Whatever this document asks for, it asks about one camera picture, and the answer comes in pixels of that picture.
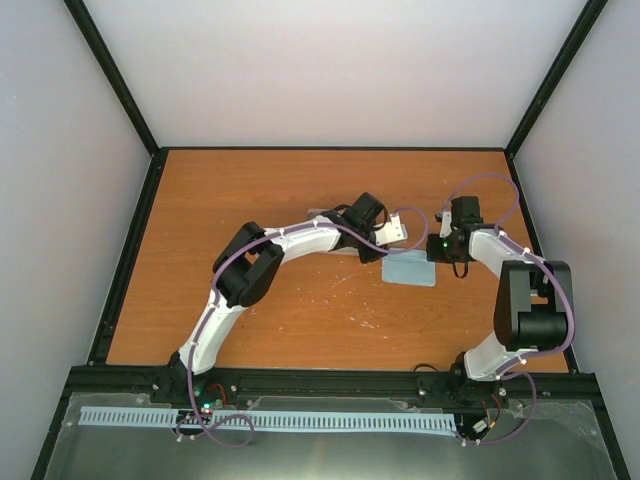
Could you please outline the pink glasses case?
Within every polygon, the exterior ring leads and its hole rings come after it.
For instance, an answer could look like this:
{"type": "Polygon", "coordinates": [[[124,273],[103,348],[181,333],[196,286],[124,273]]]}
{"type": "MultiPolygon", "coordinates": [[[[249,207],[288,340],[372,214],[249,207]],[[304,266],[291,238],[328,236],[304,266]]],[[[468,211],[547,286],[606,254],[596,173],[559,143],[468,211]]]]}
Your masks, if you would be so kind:
{"type": "MultiPolygon", "coordinates": [[[[323,208],[310,208],[306,211],[306,220],[311,220],[314,217],[320,215],[322,212],[324,212],[323,208]]],[[[338,250],[332,250],[328,252],[328,255],[342,255],[342,256],[354,256],[357,257],[358,256],[358,250],[355,247],[343,247],[341,249],[338,250]]]]}

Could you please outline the light blue cleaning cloth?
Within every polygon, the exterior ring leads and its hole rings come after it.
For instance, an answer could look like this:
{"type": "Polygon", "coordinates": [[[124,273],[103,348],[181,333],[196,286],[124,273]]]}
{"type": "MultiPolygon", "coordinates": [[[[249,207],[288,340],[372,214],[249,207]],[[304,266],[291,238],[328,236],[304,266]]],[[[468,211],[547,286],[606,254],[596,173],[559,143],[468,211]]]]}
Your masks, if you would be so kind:
{"type": "Polygon", "coordinates": [[[382,260],[382,280],[386,283],[419,287],[436,286],[436,268],[423,250],[392,254],[382,260]]]}

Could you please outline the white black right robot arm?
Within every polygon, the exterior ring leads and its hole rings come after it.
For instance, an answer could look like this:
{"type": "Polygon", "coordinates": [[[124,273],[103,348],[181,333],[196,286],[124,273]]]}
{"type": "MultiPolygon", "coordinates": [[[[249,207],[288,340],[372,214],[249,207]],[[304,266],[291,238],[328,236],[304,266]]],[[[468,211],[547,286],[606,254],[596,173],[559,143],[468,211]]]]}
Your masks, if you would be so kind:
{"type": "Polygon", "coordinates": [[[492,333],[450,367],[451,399],[466,406],[489,392],[485,382],[495,387],[529,359],[566,350],[575,334],[571,270],[485,222],[475,196],[449,200],[436,220],[440,232],[427,238],[429,261],[451,266],[458,279],[473,262],[498,278],[492,333]]]}

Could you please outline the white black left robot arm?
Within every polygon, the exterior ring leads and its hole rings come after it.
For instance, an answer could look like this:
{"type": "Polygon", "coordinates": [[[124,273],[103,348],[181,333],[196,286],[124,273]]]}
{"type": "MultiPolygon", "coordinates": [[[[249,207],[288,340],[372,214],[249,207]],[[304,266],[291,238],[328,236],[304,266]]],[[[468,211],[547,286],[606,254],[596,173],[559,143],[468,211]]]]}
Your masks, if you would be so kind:
{"type": "Polygon", "coordinates": [[[209,372],[236,320],[261,301],[279,268],[297,258],[354,248],[366,264],[387,254],[378,241],[390,220],[386,207],[368,192],[352,205],[322,211],[297,224],[263,228],[244,224],[215,260],[209,296],[186,342],[170,357],[165,388],[186,402],[201,400],[208,390],[209,372]]]}

